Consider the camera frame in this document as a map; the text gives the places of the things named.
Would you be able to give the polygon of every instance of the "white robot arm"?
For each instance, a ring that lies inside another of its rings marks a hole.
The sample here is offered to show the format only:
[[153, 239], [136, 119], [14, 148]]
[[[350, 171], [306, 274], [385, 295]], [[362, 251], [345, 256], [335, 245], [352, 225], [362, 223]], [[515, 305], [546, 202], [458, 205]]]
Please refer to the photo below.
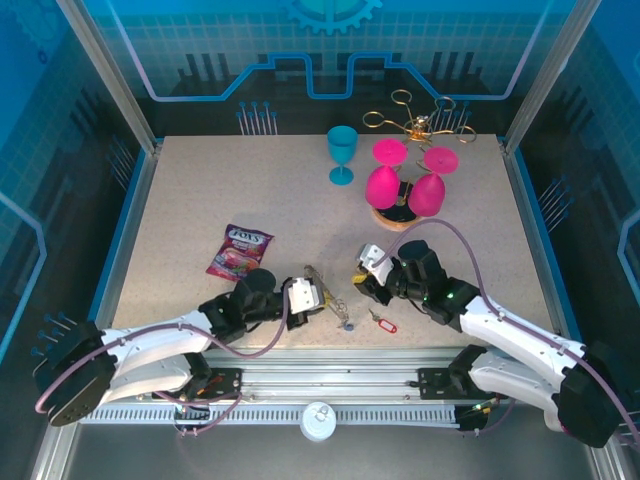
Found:
[[576, 359], [587, 362], [630, 407], [635, 403], [620, 359], [602, 344], [589, 349], [507, 311], [480, 290], [448, 277], [423, 240], [407, 242], [398, 256], [365, 245], [355, 287], [378, 303], [407, 299], [434, 321], [472, 335], [499, 351], [469, 346], [449, 367], [461, 393], [470, 386], [534, 405], [555, 431], [566, 430], [602, 447], [621, 421], [611, 399]]

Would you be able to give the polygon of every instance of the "blue tape edge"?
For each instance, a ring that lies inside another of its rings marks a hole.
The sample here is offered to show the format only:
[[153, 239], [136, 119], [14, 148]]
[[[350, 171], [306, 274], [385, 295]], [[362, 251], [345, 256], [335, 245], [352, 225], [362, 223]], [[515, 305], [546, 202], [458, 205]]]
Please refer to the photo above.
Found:
[[514, 153], [518, 169], [520, 170], [520, 174], [522, 175], [522, 183], [524, 184], [524, 188], [527, 194], [527, 201], [531, 205], [531, 211], [533, 212], [533, 218], [536, 223], [536, 228], [540, 233], [542, 248], [544, 250], [545, 256], [547, 257], [547, 261], [549, 262], [549, 267], [551, 269], [551, 278], [554, 284], [553, 286], [558, 292], [560, 308], [562, 308], [562, 311], [564, 312], [569, 337], [578, 342], [582, 342], [582, 335], [580, 334], [580, 329], [578, 328], [578, 322], [576, 321], [576, 317], [573, 313], [573, 308], [571, 308], [569, 294], [567, 293], [567, 288], [565, 287], [564, 280], [562, 279], [560, 266], [558, 265], [556, 254], [553, 251], [551, 238], [549, 237], [549, 233], [547, 232], [547, 228], [545, 227], [542, 212], [540, 211], [540, 206], [538, 205], [538, 202], [536, 200], [536, 194], [533, 190], [533, 183], [531, 183], [529, 171], [527, 170], [527, 166], [524, 163], [524, 157], [522, 156], [520, 148], [516, 148]]
[[100, 280], [98, 281], [98, 286], [96, 287], [96, 293], [93, 295], [93, 301], [91, 302], [91, 307], [89, 308], [89, 315], [87, 317], [87, 320], [90, 322], [96, 321], [98, 311], [100, 310], [100, 305], [102, 305], [104, 292], [107, 288], [107, 281], [109, 280], [109, 275], [111, 275], [111, 270], [113, 269], [113, 263], [116, 259], [116, 253], [118, 252], [118, 248], [120, 248], [122, 233], [124, 232], [124, 225], [127, 222], [127, 218], [129, 217], [129, 210], [131, 209], [133, 196], [138, 187], [138, 182], [140, 180], [140, 174], [142, 172], [142, 166], [144, 165], [145, 159], [146, 154], [143, 149], [140, 149], [138, 160], [136, 161], [136, 166], [133, 169], [131, 181], [129, 182], [129, 188], [127, 189], [127, 195], [124, 197], [124, 203], [122, 204], [120, 217], [118, 217], [118, 223], [116, 224], [116, 229], [113, 232], [111, 246], [109, 247], [109, 252], [107, 253], [107, 258], [104, 262], [102, 273], [100, 274]]

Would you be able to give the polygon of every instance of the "key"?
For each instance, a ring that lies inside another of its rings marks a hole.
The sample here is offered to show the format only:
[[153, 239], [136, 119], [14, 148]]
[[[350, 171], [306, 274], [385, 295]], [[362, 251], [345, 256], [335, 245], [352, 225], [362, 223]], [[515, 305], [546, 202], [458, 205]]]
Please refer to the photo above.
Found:
[[398, 327], [396, 327], [393, 323], [391, 323], [386, 318], [382, 318], [380, 315], [375, 313], [373, 310], [369, 309], [371, 312], [371, 318], [374, 322], [378, 324], [378, 326], [386, 332], [396, 333], [398, 331]]

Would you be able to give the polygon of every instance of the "fox's candy bag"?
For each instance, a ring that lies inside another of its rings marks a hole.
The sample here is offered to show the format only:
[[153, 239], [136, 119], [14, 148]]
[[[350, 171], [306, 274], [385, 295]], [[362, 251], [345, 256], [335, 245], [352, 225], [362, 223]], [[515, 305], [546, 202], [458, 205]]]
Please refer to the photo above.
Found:
[[227, 225], [224, 243], [207, 268], [207, 273], [237, 282], [260, 266], [273, 235]]

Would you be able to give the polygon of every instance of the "cable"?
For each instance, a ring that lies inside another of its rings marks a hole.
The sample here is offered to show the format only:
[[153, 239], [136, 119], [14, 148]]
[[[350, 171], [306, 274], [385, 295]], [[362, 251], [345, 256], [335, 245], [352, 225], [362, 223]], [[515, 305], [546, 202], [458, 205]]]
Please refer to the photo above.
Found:
[[[287, 292], [289, 286], [292, 283], [293, 283], [293, 280], [289, 280], [288, 282], [285, 282], [285, 284], [282, 287], [282, 291], [283, 292]], [[134, 338], [137, 338], [137, 337], [140, 337], [140, 336], [143, 336], [143, 335], [147, 335], [147, 334], [152, 333], [152, 332], [157, 332], [157, 331], [160, 331], [160, 330], [174, 330], [174, 329], [179, 330], [179, 331], [181, 331], [181, 330], [189, 330], [190, 332], [197, 333], [197, 334], [202, 335], [203, 337], [209, 339], [211, 341], [211, 343], [215, 344], [216, 346], [218, 346], [220, 349], [224, 350], [225, 352], [231, 353], [231, 354], [236, 355], [236, 356], [238, 356], [240, 358], [258, 358], [258, 357], [264, 355], [265, 353], [267, 353], [269, 350], [271, 350], [273, 348], [273, 346], [276, 343], [278, 343], [278, 340], [280, 340], [280, 337], [282, 336], [282, 333], [284, 332], [284, 327], [287, 324], [287, 312], [288, 311], [289, 311], [289, 295], [285, 294], [285, 295], [282, 296], [282, 320], [280, 321], [280, 326], [278, 327], [278, 331], [276, 332], [276, 334], [274, 335], [273, 339], [271, 340], [271, 342], [269, 342], [269, 344], [266, 347], [264, 347], [261, 350], [258, 350], [255, 353], [242, 353], [242, 352], [239, 352], [235, 348], [231, 348], [228, 345], [225, 345], [224, 343], [222, 343], [220, 340], [218, 340], [210, 332], [202, 330], [201, 328], [195, 327], [195, 326], [193, 326], [193, 325], [191, 325], [189, 323], [180, 323], [180, 322], [178, 322], [178, 323], [167, 323], [167, 324], [163, 324], [163, 325], [151, 325], [149, 327], [144, 327], [144, 328], [142, 328], [140, 330], [137, 330], [135, 332], [132, 332], [132, 333], [130, 333], [128, 335], [124, 335], [124, 336], [118, 338], [117, 340], [114, 340], [113, 342], [109, 342], [106, 345], [103, 345], [102, 347], [97, 348], [93, 352], [87, 353], [84, 357], [82, 357], [76, 363], [74, 363], [69, 368], [67, 368], [64, 372], [62, 372], [60, 374], [60, 376], [58, 376], [58, 378], [56, 378], [53, 382], [51, 382], [51, 385], [49, 385], [47, 387], [47, 389], [42, 393], [42, 395], [40, 395], [40, 398], [38, 398], [38, 401], [36, 402], [35, 410], [38, 413], [47, 413], [47, 411], [43, 409], [43, 405], [49, 399], [51, 394], [56, 390], [56, 388], [58, 388], [60, 385], [62, 385], [62, 383], [65, 380], [67, 380], [71, 375], [73, 375], [75, 372], [77, 372], [80, 368], [82, 368], [84, 365], [89, 363], [91, 360], [96, 358], [98, 355], [101, 355], [101, 354], [109, 351], [113, 347], [125, 345], [128, 341], [133, 340]]]
[[507, 419], [507, 417], [509, 415], [511, 415], [511, 412], [513, 412], [513, 408], [516, 406], [516, 399], [515, 398], [511, 398], [511, 401], [509, 402], [509, 406], [507, 407], [507, 411], [504, 412], [502, 414], [502, 416], [492, 425], [489, 425], [486, 428], [483, 428], [482, 430], [480, 430], [478, 432], [479, 435], [486, 435], [487, 433], [493, 432], [494, 430], [496, 430], [500, 425], [502, 425], [504, 423], [504, 421]]
[[414, 302], [412, 299], [407, 298], [407, 300], [409, 300], [409, 302], [411, 303], [411, 305], [413, 305], [413, 308], [415, 308], [416, 310], [418, 310], [421, 314], [423, 315], [429, 315], [427, 312], [425, 312], [424, 310], [422, 310], [417, 304], [416, 302]]
[[160, 398], [162, 398], [164, 400], [167, 400], [168, 402], [176, 403], [178, 405], [182, 405], [182, 406], [185, 406], [185, 407], [209, 406], [211, 403], [215, 403], [215, 402], [218, 402], [220, 400], [225, 400], [227, 398], [232, 398], [232, 397], [235, 397], [235, 396], [238, 397], [236, 399], [236, 401], [233, 402], [229, 406], [229, 408], [227, 408], [224, 412], [222, 412], [213, 422], [208, 423], [203, 427], [193, 427], [191, 430], [189, 430], [187, 427], [184, 427], [182, 430], [178, 429], [178, 431], [182, 434], [183, 437], [185, 435], [192, 435], [194, 437], [197, 437], [199, 434], [204, 433], [207, 430], [211, 430], [216, 425], [218, 425], [220, 422], [222, 422], [222, 420], [227, 418], [229, 416], [229, 414], [238, 406], [238, 404], [242, 400], [242, 393], [240, 393], [240, 392], [225, 393], [224, 395], [220, 395], [219, 397], [212, 398], [212, 399], [209, 399], [209, 400], [197, 400], [197, 401], [191, 401], [191, 402], [180, 400], [179, 398], [173, 398], [172, 396], [167, 395], [164, 392], [154, 392], [154, 393], [156, 395], [158, 395]]
[[251, 332], [255, 331], [260, 325], [262, 325], [262, 322], [256, 323], [253, 327], [251, 327], [251, 328], [249, 328], [247, 330], [247, 333], [251, 333]]
[[589, 365], [585, 360], [583, 360], [581, 357], [579, 357], [578, 355], [573, 353], [571, 350], [563, 350], [563, 347], [562, 347], [562, 345], [560, 343], [558, 343], [558, 342], [556, 342], [556, 341], [554, 341], [554, 340], [552, 340], [550, 338], [545, 337], [541, 333], [539, 333], [539, 332], [527, 327], [526, 325], [522, 325], [522, 324], [516, 322], [515, 320], [513, 320], [512, 318], [509, 318], [506, 315], [501, 314], [501, 312], [493, 305], [493, 303], [491, 303], [491, 300], [489, 300], [489, 296], [487, 295], [487, 292], [486, 292], [486, 290], [484, 288], [484, 282], [482, 281], [482, 275], [480, 274], [480, 267], [478, 266], [478, 261], [476, 259], [476, 256], [474, 255], [473, 250], [471, 249], [471, 245], [469, 245], [469, 242], [467, 241], [466, 238], [464, 238], [464, 236], [462, 235], [460, 230], [458, 230], [452, 224], [450, 224], [449, 222], [447, 222], [445, 220], [441, 220], [439, 218], [427, 218], [427, 219], [419, 221], [418, 223], [414, 223], [409, 228], [407, 228], [404, 232], [402, 232], [400, 235], [398, 235], [398, 237], [391, 244], [391, 246], [387, 249], [386, 253], [382, 256], [382, 258], [372, 265], [372, 268], [377, 267], [382, 262], [384, 262], [387, 258], [389, 258], [389, 256], [391, 256], [391, 253], [398, 246], [398, 244], [411, 231], [413, 231], [414, 229], [416, 229], [416, 228], [418, 228], [418, 227], [420, 227], [422, 225], [427, 225], [429, 223], [438, 223], [440, 225], [444, 225], [449, 230], [451, 230], [458, 237], [458, 239], [462, 242], [462, 244], [464, 245], [464, 248], [467, 250], [467, 253], [469, 254], [469, 258], [471, 260], [471, 263], [473, 265], [473, 270], [474, 270], [475, 275], [476, 275], [476, 280], [478, 281], [478, 289], [480, 290], [480, 295], [482, 296], [482, 299], [484, 300], [484, 303], [487, 305], [487, 308], [494, 315], [499, 316], [501, 318], [501, 320], [503, 320], [504, 322], [507, 322], [509, 325], [522, 330], [523, 332], [525, 332], [525, 333], [531, 335], [532, 337], [534, 337], [534, 338], [546, 343], [547, 345], [549, 345], [552, 348], [555, 348], [558, 351], [562, 351], [562, 354], [564, 354], [567, 357], [569, 357], [571, 360], [573, 360], [578, 365], [580, 365], [587, 373], [589, 373], [589, 375], [591, 375], [593, 377], [593, 379], [598, 383], [598, 385], [600, 385], [600, 387], [607, 394], [607, 396], [609, 397], [611, 402], [614, 404], [614, 406], [616, 407], [616, 409], [620, 413], [620, 416], [623, 418], [624, 422], [627, 424], [627, 427], [629, 428], [629, 431], [631, 432], [631, 435], [633, 436], [634, 446], [640, 448], [640, 433], [638, 432], [638, 429], [636, 428], [635, 424], [633, 423], [633, 420], [631, 419], [631, 416], [629, 415], [627, 410], [624, 408], [624, 405], [622, 405], [622, 402], [620, 401], [620, 399], [618, 398], [616, 393], [613, 391], [613, 389], [609, 386], [609, 384], [605, 381], [605, 379], [602, 378], [602, 376], [591, 365]]

